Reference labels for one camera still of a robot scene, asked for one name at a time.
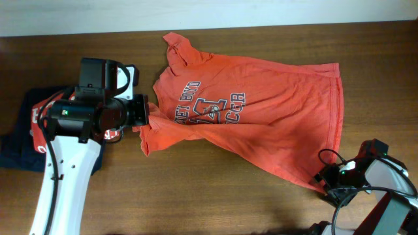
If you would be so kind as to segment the orange soccer t-shirt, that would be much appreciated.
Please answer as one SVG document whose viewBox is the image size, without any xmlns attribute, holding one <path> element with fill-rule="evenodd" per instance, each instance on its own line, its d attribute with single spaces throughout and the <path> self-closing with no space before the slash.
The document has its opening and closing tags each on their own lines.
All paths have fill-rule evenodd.
<svg viewBox="0 0 418 235">
<path fill-rule="evenodd" d="M 291 183 L 321 191 L 314 176 L 335 162 L 344 119 L 338 63 L 286 65 L 201 52 L 164 37 L 168 67 L 153 85 L 149 123 L 135 127 L 144 154 L 205 139 Z"/>
</svg>

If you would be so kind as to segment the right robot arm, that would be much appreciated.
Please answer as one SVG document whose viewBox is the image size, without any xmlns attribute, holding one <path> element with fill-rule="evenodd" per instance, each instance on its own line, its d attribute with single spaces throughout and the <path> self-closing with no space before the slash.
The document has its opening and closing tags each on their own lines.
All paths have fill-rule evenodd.
<svg viewBox="0 0 418 235">
<path fill-rule="evenodd" d="M 324 200 L 335 207 L 332 221 L 313 224 L 313 235 L 417 234 L 417 188 L 408 178 L 406 165 L 388 154 L 389 146 L 378 140 L 364 141 L 356 157 L 325 167 L 314 180 L 323 184 Z M 336 226 L 340 210 L 359 193 L 376 196 L 377 204 L 353 229 Z"/>
</svg>

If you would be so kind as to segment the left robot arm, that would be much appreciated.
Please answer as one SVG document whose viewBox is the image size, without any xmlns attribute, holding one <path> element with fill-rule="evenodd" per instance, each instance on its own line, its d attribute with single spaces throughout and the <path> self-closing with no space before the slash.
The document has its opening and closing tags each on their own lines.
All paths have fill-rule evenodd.
<svg viewBox="0 0 418 235">
<path fill-rule="evenodd" d="M 79 234 L 93 167 L 110 131 L 149 123 L 148 97 L 134 93 L 139 70 L 85 57 L 76 86 L 53 94 L 35 123 L 46 161 L 31 234 Z"/>
</svg>

